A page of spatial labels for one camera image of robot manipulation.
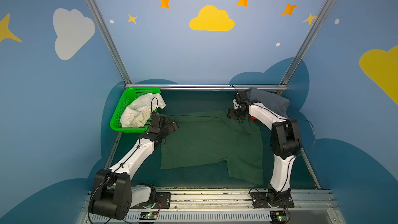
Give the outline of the dark green t-shirt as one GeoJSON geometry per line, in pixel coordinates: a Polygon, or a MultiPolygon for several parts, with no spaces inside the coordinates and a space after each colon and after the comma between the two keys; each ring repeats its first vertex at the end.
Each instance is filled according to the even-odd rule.
{"type": "Polygon", "coordinates": [[[226,162],[228,175],[262,185],[263,143],[251,118],[229,119],[225,111],[171,116],[179,127],[161,145],[161,169],[226,162]]]}

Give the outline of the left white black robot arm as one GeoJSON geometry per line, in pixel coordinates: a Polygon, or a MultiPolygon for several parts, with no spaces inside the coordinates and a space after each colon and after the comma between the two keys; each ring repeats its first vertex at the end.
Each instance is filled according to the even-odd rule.
{"type": "Polygon", "coordinates": [[[151,125],[138,136],[135,145],[109,169],[99,170],[94,177],[88,204],[88,219],[91,215],[124,220],[129,210],[137,205],[145,208],[156,205],[156,189],[152,185],[133,187],[133,176],[143,162],[162,144],[170,134],[178,131],[177,122],[164,114],[153,112],[151,125]]]}

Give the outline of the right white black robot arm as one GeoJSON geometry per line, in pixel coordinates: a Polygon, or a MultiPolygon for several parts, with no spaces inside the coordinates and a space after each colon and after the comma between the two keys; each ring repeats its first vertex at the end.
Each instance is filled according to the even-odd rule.
{"type": "Polygon", "coordinates": [[[236,91],[228,118],[245,120],[255,117],[271,131],[270,148],[274,154],[274,167],[268,185],[267,201],[273,207],[291,198],[290,178],[293,163],[302,149],[299,124],[267,108],[257,100],[250,100],[245,91],[236,91]]]}

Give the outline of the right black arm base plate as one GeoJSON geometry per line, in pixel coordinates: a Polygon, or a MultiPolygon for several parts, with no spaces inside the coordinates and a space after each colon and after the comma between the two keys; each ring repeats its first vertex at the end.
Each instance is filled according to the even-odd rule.
{"type": "Polygon", "coordinates": [[[291,193],[288,191],[279,194],[273,191],[254,191],[250,196],[252,208],[294,208],[291,193]]]}

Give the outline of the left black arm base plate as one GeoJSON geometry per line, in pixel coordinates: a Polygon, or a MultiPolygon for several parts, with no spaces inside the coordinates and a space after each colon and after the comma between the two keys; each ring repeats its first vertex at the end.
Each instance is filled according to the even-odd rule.
{"type": "Polygon", "coordinates": [[[152,204],[140,203],[135,206],[131,206],[130,209],[169,209],[171,204],[171,193],[170,192],[158,192],[156,193],[155,202],[152,204]]]}

